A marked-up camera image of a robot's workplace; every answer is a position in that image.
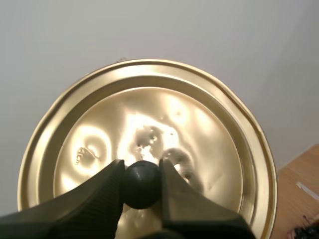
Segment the black object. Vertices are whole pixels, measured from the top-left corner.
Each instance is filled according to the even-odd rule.
[[[0,238],[113,239],[124,201],[144,208],[159,194],[164,231],[147,239],[254,238],[238,213],[194,191],[168,160],[161,160],[159,168],[137,162],[126,171],[124,161],[115,160],[70,192],[0,218]]]
[[[121,183],[121,198],[131,208],[144,209],[160,199],[160,169],[148,161],[127,168]]]
[[[123,210],[124,161],[115,160],[80,186],[33,208],[0,218],[1,239],[113,239]]]
[[[319,225],[311,225],[305,228],[295,228],[294,239],[319,239]]]
[[[163,228],[187,239],[254,239],[245,220],[194,191],[168,160],[159,163]]]

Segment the white wall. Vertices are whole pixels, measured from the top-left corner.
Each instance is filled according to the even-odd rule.
[[[318,12],[316,0],[1,0],[0,214],[16,210],[23,152],[53,101],[122,57],[213,74],[289,162],[319,142]]]

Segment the black rubber ball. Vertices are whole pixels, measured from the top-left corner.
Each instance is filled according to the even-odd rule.
[[[150,207],[160,199],[160,168],[144,160],[132,164],[122,178],[120,194],[122,200],[131,208]]]

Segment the metal can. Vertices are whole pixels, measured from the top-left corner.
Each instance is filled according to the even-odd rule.
[[[276,173],[252,113],[221,81],[168,60],[131,60],[97,70],[66,90],[35,129],[18,183],[18,209],[57,197],[114,159],[170,159],[206,198],[240,213],[269,238]],[[124,205],[116,238],[158,230],[153,209]]]

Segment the wooden table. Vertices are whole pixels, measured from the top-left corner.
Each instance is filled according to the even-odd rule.
[[[310,219],[319,214],[319,200],[300,189],[297,182],[319,193],[319,144],[278,172],[278,206],[272,239],[288,238],[287,232],[307,224],[303,215]]]

